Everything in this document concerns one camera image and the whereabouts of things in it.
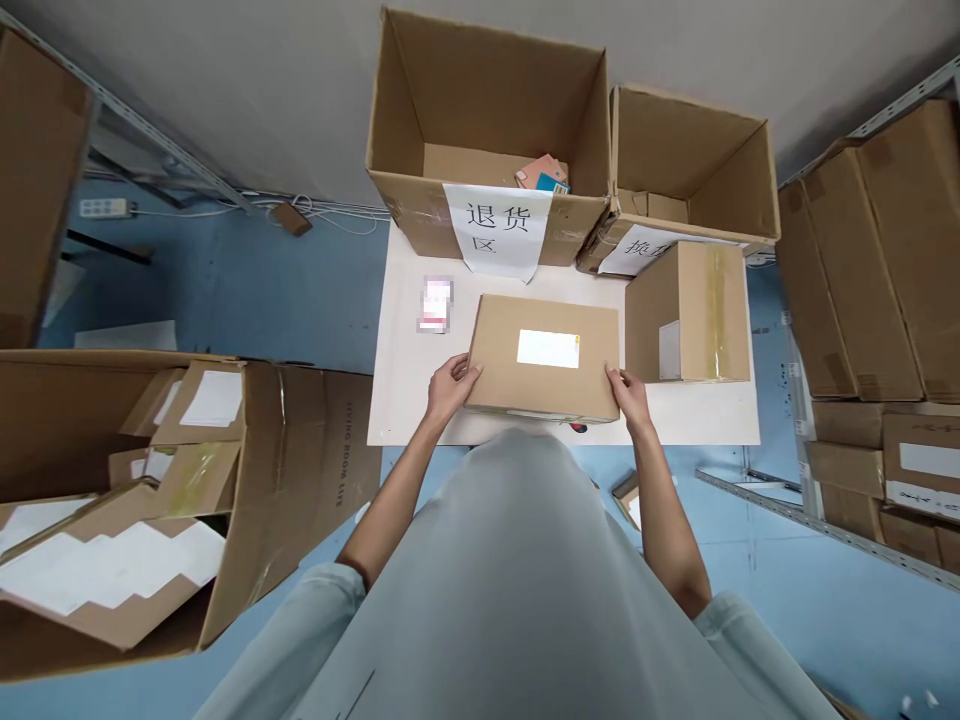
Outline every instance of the sealed cardboard box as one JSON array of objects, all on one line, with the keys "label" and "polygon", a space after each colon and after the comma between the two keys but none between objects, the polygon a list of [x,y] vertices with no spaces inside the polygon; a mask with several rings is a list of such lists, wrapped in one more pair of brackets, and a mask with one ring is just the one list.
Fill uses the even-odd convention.
[{"label": "sealed cardboard box", "polygon": [[817,440],[880,450],[884,403],[813,402]]},{"label": "sealed cardboard box", "polygon": [[614,245],[599,272],[637,275],[677,240],[773,245],[780,237],[767,121],[640,86],[612,93],[613,183],[685,205],[683,215],[612,203],[590,241]]},{"label": "sealed cardboard box", "polygon": [[827,483],[820,484],[823,519],[838,528],[874,542],[883,542],[880,525],[880,500],[843,490]]},{"label": "sealed cardboard box", "polygon": [[930,518],[895,507],[880,511],[880,525],[889,548],[940,567],[936,524]]},{"label": "sealed cardboard box", "polygon": [[856,148],[840,150],[802,183],[860,398],[920,400],[920,376]]},{"label": "sealed cardboard box", "polygon": [[881,451],[827,442],[806,445],[814,480],[883,500]]},{"label": "sealed cardboard box", "polygon": [[750,379],[739,248],[677,243],[627,285],[624,313],[624,368],[643,382]]},{"label": "sealed cardboard box", "polygon": [[928,100],[858,154],[926,396],[960,403],[956,103]]},{"label": "sealed cardboard box", "polygon": [[517,192],[545,153],[570,193],[552,197],[539,262],[567,266],[610,199],[604,51],[383,11],[366,166],[418,255],[462,257],[444,183]]},{"label": "sealed cardboard box", "polygon": [[857,386],[800,183],[780,191],[780,217],[783,237],[776,245],[777,265],[810,395],[856,397]]},{"label": "sealed cardboard box", "polygon": [[605,365],[620,357],[615,309],[482,295],[470,364],[483,365],[465,407],[584,423],[620,418]]},{"label": "sealed cardboard box", "polygon": [[[229,528],[216,581],[125,652],[5,607],[0,633],[18,652],[0,654],[0,680],[198,652],[376,494],[380,450],[364,442],[369,377],[189,353],[8,350],[0,353],[0,502],[108,490],[107,456],[142,442],[117,429],[157,372],[195,360],[238,368],[244,390],[242,437],[228,441],[242,448],[233,507],[211,518]],[[24,417],[28,406],[35,412]]]},{"label": "sealed cardboard box", "polygon": [[887,500],[960,522],[960,408],[883,416]]}]

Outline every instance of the open cardboard box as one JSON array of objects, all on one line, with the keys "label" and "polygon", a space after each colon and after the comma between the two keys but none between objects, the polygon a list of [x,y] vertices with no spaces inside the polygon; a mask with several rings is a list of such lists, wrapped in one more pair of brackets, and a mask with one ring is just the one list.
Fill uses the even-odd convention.
[{"label": "open cardboard box", "polygon": [[460,258],[443,183],[517,187],[550,153],[567,172],[541,265],[573,263],[610,196],[603,50],[383,11],[366,165],[418,255]]},{"label": "open cardboard box", "polygon": [[0,657],[0,681],[202,650],[376,494],[380,449],[364,441],[370,377],[189,353],[8,350],[0,352],[0,502],[107,491],[107,456],[143,444],[117,432],[131,409],[157,372],[193,360],[243,376],[236,493],[216,581],[123,653],[0,603],[0,632],[17,648]]}]

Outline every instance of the small box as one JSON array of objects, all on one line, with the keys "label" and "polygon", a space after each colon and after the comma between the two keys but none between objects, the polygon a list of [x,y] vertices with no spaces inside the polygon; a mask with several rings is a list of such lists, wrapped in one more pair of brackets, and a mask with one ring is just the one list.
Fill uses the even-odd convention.
[{"label": "small box", "polygon": [[605,365],[620,357],[612,308],[482,295],[470,364],[483,364],[465,407],[604,423],[620,418]]},{"label": "small box", "polygon": [[133,406],[123,425],[120,426],[120,433],[136,437],[153,437],[180,390],[183,375],[184,371],[181,368],[158,372],[137,400],[137,404]]},{"label": "small box", "polygon": [[887,547],[930,565],[941,566],[933,520],[908,510],[885,507],[880,511],[880,525]]},{"label": "small box", "polygon": [[624,367],[645,383],[750,380],[740,248],[680,242],[627,285]]},{"label": "small box", "polygon": [[807,456],[817,482],[883,500],[883,453],[880,450],[808,442]]}]

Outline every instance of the floor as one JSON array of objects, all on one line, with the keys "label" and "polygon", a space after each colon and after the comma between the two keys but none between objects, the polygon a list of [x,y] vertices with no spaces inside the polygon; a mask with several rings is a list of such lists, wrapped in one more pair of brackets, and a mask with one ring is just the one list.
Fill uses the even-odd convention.
[{"label": "floor", "polygon": [[[125,185],[88,181],[78,194],[128,197],[141,209],[166,211]],[[368,229],[361,220],[340,222],[355,232]],[[386,227],[355,236],[323,222],[315,225],[295,239],[260,217],[240,212],[99,223],[74,215],[70,226],[76,230],[128,247],[151,246],[154,265],[143,268],[82,252],[77,262],[87,275],[45,330],[41,344],[70,347],[78,330],[175,319],[181,350],[300,360],[372,373]],[[750,270],[748,282],[762,425],[762,444],[748,449],[749,458],[757,469],[796,479],[777,269]],[[386,449],[382,477],[400,452]],[[465,452],[457,447],[437,450],[421,504]],[[919,701],[926,690],[946,711],[937,717],[960,715],[960,625],[947,620],[960,613],[960,595],[745,503],[693,475],[698,467],[735,472],[742,453],[740,447],[667,448],[714,590],[743,595],[809,673],[871,717],[896,718],[903,695]],[[604,491],[633,469],[629,448],[584,447],[574,454]],[[607,492],[603,496],[615,510],[612,497]],[[303,565],[332,560],[352,527],[350,521],[333,533]],[[626,532],[640,547],[639,533]],[[0,706],[8,708],[7,717],[33,720],[189,718],[298,575],[248,610],[203,654],[3,687]]]}]

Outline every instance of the table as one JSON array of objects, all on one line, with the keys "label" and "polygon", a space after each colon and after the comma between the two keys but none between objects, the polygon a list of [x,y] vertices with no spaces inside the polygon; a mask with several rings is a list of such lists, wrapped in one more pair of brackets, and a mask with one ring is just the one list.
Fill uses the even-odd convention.
[{"label": "table", "polygon": [[[424,275],[453,280],[450,331],[417,332]],[[461,260],[419,257],[395,223],[390,224],[387,267],[380,301],[380,327],[370,406],[369,445],[406,445],[427,407],[427,386],[451,355],[467,352],[480,295],[597,305],[620,311],[623,363],[623,292],[627,281],[586,275],[574,267],[539,267],[529,285],[493,275],[474,275]],[[756,375],[750,338],[750,382],[655,383],[647,385],[650,414],[664,445],[758,445]],[[441,445],[479,445],[510,427],[552,434],[567,445],[629,445],[626,422],[590,425],[575,432],[568,424],[461,410]]]}]

